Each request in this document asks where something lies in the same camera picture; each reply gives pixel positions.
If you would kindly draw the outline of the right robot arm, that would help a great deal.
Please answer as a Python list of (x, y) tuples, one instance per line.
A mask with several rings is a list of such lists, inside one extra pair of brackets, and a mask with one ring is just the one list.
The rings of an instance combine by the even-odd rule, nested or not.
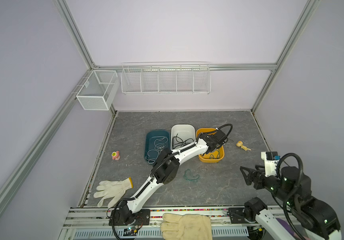
[(312, 180), (304, 173), (304, 164), (299, 155), (287, 153), (280, 157), (277, 152), (262, 152), (263, 165), (255, 168), (241, 167), (244, 180), (256, 190), (271, 193), (287, 220), (289, 232), (259, 198), (245, 203), (244, 218), (257, 222), (275, 240), (303, 240), (304, 236), (291, 220), (295, 217), (307, 233), (309, 240), (340, 240), (341, 225), (335, 210), (327, 203), (313, 197)]

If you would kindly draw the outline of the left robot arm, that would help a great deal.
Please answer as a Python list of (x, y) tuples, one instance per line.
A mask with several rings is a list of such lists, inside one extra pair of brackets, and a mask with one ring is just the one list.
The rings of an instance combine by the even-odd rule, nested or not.
[(200, 133), (192, 143), (178, 150), (162, 150), (144, 184), (130, 198), (120, 199), (113, 207), (109, 225), (126, 226), (136, 222), (138, 217), (145, 218), (143, 206), (160, 187), (175, 179), (179, 167), (196, 156), (220, 149), (228, 142), (232, 129), (232, 124), (225, 124), (213, 131)]

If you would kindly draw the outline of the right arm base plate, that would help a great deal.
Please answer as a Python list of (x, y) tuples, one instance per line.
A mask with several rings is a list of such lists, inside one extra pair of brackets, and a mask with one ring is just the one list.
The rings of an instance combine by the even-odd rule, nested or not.
[(254, 224), (259, 213), (250, 207), (229, 208), (227, 216), (232, 224)]

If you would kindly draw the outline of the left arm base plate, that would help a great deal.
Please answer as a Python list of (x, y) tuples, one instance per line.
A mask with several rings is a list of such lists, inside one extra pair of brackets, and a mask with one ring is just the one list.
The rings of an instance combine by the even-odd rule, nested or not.
[(132, 213), (129, 210), (117, 209), (115, 214), (111, 214), (109, 226), (148, 226), (151, 220), (151, 211), (149, 209), (141, 209), (137, 213)]

